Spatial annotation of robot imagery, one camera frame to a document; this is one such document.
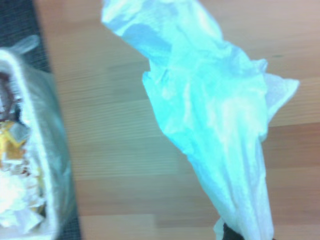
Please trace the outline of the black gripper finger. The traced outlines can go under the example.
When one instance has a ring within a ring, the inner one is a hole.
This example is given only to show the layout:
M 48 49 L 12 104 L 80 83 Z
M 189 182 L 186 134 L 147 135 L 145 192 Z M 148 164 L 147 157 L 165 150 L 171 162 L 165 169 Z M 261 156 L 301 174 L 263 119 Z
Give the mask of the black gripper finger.
M 244 240 L 244 238 L 241 234 L 235 232 L 226 223 L 224 223 L 222 240 Z

